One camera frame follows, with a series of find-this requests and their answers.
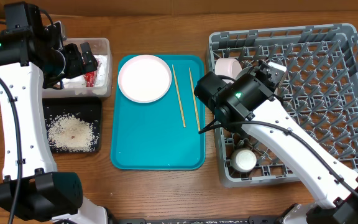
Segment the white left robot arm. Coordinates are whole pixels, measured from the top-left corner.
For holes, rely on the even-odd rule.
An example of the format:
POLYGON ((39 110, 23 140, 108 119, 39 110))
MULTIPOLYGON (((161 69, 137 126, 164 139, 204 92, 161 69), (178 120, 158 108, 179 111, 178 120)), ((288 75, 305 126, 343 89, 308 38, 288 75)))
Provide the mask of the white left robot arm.
POLYGON ((97 69, 90 45, 64 44, 63 25, 45 26, 34 4, 4 6, 0 33, 0 107, 5 158, 0 207, 9 219, 114 223, 112 213, 83 194, 74 172, 60 172, 47 139, 42 92, 64 78, 97 69))

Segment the large pink plate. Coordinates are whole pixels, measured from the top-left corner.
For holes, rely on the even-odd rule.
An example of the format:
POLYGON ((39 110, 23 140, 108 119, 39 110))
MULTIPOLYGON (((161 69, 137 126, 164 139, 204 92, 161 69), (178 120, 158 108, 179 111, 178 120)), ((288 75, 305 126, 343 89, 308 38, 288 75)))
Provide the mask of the large pink plate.
POLYGON ((170 89, 172 72, 168 64, 154 55, 138 55, 121 67, 118 86, 121 93, 136 103, 152 103, 170 89))

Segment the grey bowl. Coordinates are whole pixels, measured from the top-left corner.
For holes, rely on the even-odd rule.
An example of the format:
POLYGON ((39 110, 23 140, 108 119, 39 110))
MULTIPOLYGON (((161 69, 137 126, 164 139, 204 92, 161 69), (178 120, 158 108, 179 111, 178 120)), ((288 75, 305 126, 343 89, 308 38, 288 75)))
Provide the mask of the grey bowl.
POLYGON ((238 75, 236 76, 236 80, 239 80, 241 77, 243 77, 244 75, 247 76, 247 75, 250 75, 251 72, 253 71, 253 67, 247 67, 243 70, 241 70, 238 75))

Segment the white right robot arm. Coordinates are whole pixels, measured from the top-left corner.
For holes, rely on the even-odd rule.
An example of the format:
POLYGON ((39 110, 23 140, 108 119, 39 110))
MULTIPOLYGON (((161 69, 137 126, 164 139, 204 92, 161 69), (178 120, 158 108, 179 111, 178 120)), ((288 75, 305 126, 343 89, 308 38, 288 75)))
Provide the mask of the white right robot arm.
POLYGON ((224 128, 248 134, 269 148, 301 180, 314 198, 293 204, 275 223, 358 223, 358 173, 330 155, 285 111, 275 94, 286 67, 259 61, 232 83, 208 72, 194 94, 214 114, 202 133, 224 128))

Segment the small pink bowl with crumbs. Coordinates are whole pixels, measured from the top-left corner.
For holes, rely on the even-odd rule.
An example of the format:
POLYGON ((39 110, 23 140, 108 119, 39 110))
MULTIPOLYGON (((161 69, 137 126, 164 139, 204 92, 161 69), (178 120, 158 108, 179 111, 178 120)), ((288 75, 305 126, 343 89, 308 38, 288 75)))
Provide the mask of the small pink bowl with crumbs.
POLYGON ((220 58, 215 64, 215 74, 236 79, 242 67, 235 58, 220 58))

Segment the white napkin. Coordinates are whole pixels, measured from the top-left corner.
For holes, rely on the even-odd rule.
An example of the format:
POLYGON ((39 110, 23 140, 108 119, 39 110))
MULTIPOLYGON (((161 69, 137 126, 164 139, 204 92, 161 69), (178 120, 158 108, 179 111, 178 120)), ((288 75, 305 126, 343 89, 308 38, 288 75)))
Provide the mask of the white napkin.
MULTIPOLYGON (((98 61, 98 69, 96 82, 94 87, 101 87, 104 85, 108 72, 106 71, 108 65, 108 58, 106 55, 95 55, 95 59, 98 61)), ((84 88, 86 87, 86 82, 83 75, 78 76, 76 78, 64 78, 62 80, 64 88, 84 88)))

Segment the white paper cup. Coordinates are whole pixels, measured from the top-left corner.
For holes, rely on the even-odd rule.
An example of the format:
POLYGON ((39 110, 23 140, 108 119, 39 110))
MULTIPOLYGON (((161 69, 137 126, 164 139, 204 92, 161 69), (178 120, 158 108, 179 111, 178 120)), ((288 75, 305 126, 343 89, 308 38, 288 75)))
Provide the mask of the white paper cup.
POLYGON ((231 166, 239 172, 250 172, 256 163, 256 155, 249 149, 238 149, 231 155, 231 166))

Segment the red snack wrapper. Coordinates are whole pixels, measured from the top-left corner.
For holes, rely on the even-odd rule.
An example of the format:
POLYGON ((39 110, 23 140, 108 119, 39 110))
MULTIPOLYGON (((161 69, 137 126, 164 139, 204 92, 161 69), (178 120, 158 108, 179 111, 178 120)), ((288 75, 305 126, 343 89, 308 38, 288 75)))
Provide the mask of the red snack wrapper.
POLYGON ((94 87, 96 82, 96 76, 97 76, 96 71, 89 72, 83 75, 86 82, 86 87, 94 87))

